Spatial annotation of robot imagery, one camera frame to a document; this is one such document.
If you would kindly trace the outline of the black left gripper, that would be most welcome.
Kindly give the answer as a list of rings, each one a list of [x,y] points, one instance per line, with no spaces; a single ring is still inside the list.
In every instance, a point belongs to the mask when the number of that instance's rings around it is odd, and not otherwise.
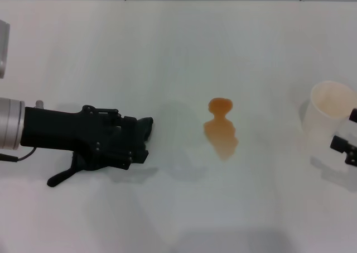
[[[128,170],[143,164],[148,156],[146,142],[139,140],[97,141],[98,131],[134,131],[137,119],[123,117],[117,109],[83,106],[76,113],[25,108],[20,144],[26,147],[67,150],[93,155],[93,170],[113,167]]]

